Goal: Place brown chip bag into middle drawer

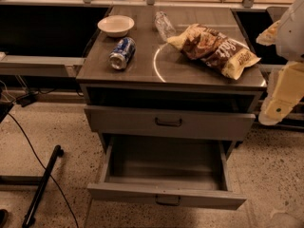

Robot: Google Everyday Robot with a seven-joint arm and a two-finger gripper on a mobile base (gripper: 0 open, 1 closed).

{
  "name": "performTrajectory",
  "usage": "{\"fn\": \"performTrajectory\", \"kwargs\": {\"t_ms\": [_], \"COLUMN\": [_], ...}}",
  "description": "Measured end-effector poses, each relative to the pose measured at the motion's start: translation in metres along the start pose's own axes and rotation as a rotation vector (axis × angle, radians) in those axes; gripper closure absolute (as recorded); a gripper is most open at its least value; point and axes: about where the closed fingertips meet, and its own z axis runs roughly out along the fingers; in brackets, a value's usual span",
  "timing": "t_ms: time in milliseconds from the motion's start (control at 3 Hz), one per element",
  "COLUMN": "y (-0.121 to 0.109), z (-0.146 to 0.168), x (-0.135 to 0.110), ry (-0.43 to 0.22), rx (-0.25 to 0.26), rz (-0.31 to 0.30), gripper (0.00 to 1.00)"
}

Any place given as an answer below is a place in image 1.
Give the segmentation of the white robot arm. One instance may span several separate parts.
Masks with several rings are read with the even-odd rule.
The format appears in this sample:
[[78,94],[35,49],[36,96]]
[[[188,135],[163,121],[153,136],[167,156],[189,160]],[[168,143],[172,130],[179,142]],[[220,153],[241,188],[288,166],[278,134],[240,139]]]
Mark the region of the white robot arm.
[[281,16],[275,50],[288,63],[269,75],[267,97],[258,115],[264,125],[281,122],[304,97],[304,0],[295,0]]

